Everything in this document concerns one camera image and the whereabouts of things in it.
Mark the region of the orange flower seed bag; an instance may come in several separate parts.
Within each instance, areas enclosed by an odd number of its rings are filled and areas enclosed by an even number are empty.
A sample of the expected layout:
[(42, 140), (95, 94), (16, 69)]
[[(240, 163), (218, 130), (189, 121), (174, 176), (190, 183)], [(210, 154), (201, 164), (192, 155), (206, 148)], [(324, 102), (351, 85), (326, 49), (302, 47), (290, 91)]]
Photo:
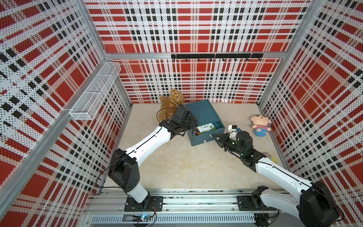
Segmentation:
[(194, 133), (195, 133), (196, 136), (201, 135), (201, 132), (199, 131), (198, 128), (194, 128)]

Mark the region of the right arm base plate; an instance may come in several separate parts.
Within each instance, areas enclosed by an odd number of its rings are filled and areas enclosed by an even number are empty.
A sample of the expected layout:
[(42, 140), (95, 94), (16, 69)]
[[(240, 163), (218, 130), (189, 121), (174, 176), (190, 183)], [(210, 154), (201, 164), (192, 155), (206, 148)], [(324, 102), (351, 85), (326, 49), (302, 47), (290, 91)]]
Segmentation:
[(237, 205), (239, 211), (277, 211), (276, 208), (264, 205), (261, 199), (251, 195), (237, 196)]

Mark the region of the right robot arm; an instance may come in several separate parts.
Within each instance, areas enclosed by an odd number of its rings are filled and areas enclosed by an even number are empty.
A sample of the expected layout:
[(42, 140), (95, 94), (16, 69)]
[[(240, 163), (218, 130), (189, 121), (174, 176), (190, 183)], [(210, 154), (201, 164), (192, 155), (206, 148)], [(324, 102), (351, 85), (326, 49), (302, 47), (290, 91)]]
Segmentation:
[(287, 194), (282, 194), (266, 186), (258, 186), (251, 193), (253, 208), (275, 208), (295, 216), (307, 227), (329, 227), (343, 219), (324, 183), (313, 183), (276, 165), (253, 147), (253, 139), (248, 132), (239, 131), (234, 139), (229, 133), (213, 134), (211, 137), (220, 148), (236, 156), (253, 172), (267, 177), (287, 191)]

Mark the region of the teal top drawer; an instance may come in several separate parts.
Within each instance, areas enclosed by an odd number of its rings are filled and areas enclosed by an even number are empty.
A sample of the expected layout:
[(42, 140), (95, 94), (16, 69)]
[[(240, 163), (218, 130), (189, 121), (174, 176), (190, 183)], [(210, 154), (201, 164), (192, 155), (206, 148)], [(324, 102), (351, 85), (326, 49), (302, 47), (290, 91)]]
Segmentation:
[(210, 131), (199, 136), (196, 136), (194, 133), (194, 128), (187, 131), (187, 135), (190, 139), (192, 146), (197, 146), (209, 141), (212, 141), (213, 138), (211, 137), (212, 134), (223, 134), (225, 132), (225, 126), (221, 121), (213, 122), (216, 127), (216, 130)]

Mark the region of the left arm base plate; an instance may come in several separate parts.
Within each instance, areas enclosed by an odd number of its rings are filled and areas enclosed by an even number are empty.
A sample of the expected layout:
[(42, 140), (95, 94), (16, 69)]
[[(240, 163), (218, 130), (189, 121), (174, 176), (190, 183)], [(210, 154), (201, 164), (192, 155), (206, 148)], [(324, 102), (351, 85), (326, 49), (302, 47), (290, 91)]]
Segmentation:
[(150, 196), (148, 195), (146, 199), (138, 203), (132, 197), (128, 197), (125, 203), (125, 212), (136, 212), (136, 211), (162, 211), (164, 198), (162, 196)]

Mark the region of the teal drawer cabinet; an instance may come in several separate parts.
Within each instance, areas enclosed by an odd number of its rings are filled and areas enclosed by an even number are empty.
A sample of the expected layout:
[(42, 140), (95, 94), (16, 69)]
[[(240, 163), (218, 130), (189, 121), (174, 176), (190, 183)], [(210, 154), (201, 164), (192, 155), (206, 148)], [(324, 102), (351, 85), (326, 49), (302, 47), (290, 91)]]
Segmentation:
[(192, 111), (192, 115), (196, 118), (196, 127), (208, 123), (221, 121), (220, 117), (218, 116), (217, 112), (215, 111), (209, 100), (189, 103), (185, 106)]

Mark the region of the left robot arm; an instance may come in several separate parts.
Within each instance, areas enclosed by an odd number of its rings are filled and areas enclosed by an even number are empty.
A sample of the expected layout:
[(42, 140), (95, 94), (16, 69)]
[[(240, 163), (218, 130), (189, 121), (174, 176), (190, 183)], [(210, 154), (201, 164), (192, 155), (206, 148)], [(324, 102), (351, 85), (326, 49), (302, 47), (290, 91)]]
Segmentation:
[(179, 106), (171, 119), (161, 121), (142, 141), (126, 150), (117, 149), (107, 169), (108, 177), (135, 202), (146, 203), (150, 196), (140, 183), (139, 167), (157, 148), (177, 135), (184, 136), (196, 124), (192, 111), (184, 105)]

